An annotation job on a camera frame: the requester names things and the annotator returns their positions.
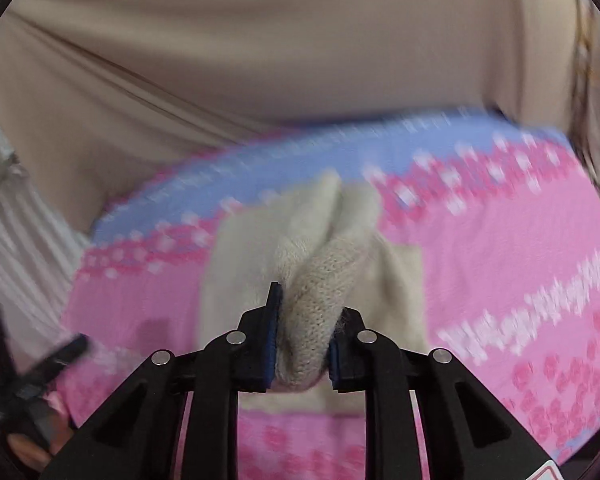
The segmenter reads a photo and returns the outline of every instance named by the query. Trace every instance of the round metal rivet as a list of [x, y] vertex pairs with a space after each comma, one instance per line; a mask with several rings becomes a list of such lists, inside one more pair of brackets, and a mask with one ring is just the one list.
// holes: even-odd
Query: round metal rivet
[[244, 332], [239, 330], [234, 330], [226, 335], [226, 341], [231, 345], [241, 345], [246, 339], [247, 336], [244, 335]]
[[449, 350], [445, 350], [444, 348], [437, 348], [433, 351], [433, 358], [437, 362], [445, 365], [451, 362], [453, 356], [451, 355], [451, 352]]
[[361, 330], [358, 332], [358, 341], [361, 343], [375, 343], [378, 339], [378, 334], [371, 330]]
[[166, 350], [158, 350], [157, 352], [154, 352], [154, 354], [151, 356], [151, 362], [157, 366], [167, 364], [170, 359], [171, 354], [169, 354], [169, 352], [167, 352]]

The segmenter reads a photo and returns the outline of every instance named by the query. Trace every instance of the pink patterned fabric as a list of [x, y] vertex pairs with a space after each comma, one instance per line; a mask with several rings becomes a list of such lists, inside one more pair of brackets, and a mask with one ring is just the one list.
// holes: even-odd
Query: pink patterned fabric
[[[563, 461], [600, 427], [600, 202], [564, 144], [494, 134], [489, 151], [455, 152], [416, 152], [402, 173], [363, 165], [383, 198], [379, 230], [423, 249], [432, 347]], [[87, 251], [63, 322], [97, 348], [59, 384], [78, 424], [153, 350], [196, 349], [216, 232], [253, 205], [228, 197]], [[239, 431], [241, 478], [363, 478], [360, 417], [241, 412]]]

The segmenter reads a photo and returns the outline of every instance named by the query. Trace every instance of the sticker with red border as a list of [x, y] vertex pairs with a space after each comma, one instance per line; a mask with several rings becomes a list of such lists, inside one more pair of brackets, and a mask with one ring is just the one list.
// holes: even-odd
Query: sticker with red border
[[526, 480], [564, 480], [560, 474], [558, 466], [553, 460], [548, 460], [545, 464], [533, 473]]

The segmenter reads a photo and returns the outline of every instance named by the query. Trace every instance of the folded cloth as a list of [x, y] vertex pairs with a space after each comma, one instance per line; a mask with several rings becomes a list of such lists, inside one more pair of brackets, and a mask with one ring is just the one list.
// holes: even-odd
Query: folded cloth
[[331, 171], [228, 217], [202, 285], [199, 340], [235, 327], [277, 281], [284, 290], [277, 389], [301, 391], [318, 381], [346, 305], [359, 309], [369, 327], [425, 351], [420, 251], [394, 247], [376, 232], [380, 210], [370, 184], [343, 186]]

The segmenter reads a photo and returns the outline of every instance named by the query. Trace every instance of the brown fabric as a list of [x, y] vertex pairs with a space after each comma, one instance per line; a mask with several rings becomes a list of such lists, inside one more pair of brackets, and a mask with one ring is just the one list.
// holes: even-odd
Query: brown fabric
[[86, 230], [160, 165], [286, 121], [494, 105], [570, 126], [575, 0], [15, 0], [0, 124]]

